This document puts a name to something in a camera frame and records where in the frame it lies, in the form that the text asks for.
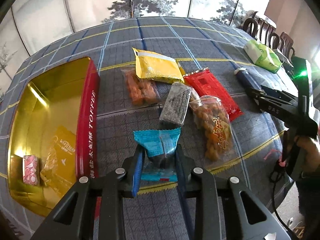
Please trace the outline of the person right hand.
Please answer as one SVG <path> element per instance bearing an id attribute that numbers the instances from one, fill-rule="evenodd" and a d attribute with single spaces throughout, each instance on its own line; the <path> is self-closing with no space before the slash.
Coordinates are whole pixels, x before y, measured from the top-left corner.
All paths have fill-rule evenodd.
<path id="1" fill-rule="evenodd" d="M 319 178 L 319 138 L 296 136 L 295 143 L 305 151 L 302 164 L 303 177 Z"/>

